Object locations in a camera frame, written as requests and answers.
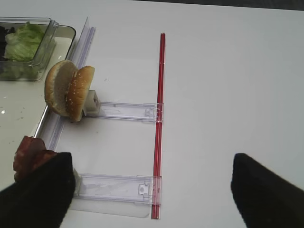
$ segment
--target shredded lettuce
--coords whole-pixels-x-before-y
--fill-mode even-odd
[[[15,33],[5,36],[7,45],[4,57],[18,62],[31,61],[43,38],[43,31],[39,25],[30,24],[19,27]]]

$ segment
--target white surface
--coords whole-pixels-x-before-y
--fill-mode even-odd
[[[304,188],[303,12],[12,0],[0,14],[49,15],[78,32],[89,16],[97,32],[87,64],[96,67],[100,78],[95,77],[93,87],[103,100],[156,101],[159,38],[161,32],[167,35],[161,220],[69,211],[63,228],[244,228],[230,192],[236,152],[253,156]],[[120,137],[117,157],[133,149],[119,144]],[[150,153],[136,159],[145,161]],[[88,159],[85,153],[78,156]],[[106,167],[92,163],[91,170],[125,170],[111,170],[115,161],[105,162]]]
[[[14,182],[12,164],[24,135],[33,136],[46,107],[44,80],[49,69],[65,59],[70,38],[55,38],[56,47],[42,79],[36,82],[0,81],[0,190]]]

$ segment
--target white table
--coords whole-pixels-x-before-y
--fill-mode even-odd
[[[109,101],[156,101],[156,82],[145,80],[157,76],[159,35],[167,35],[161,219],[69,211],[63,228],[244,228],[230,191],[237,152],[304,189],[303,12],[11,0],[0,15],[50,16],[78,33],[89,16],[97,32],[87,64],[112,82],[99,87]],[[145,80],[139,71],[132,78],[137,64]],[[139,83],[122,87],[122,73]]]

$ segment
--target top bun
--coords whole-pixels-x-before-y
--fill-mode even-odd
[[[66,93],[77,67],[69,60],[56,63],[48,72],[44,87],[44,98],[49,108],[62,116],[69,116]]]
[[[66,94],[66,110],[73,121],[80,121],[95,68],[85,66],[74,73]]]

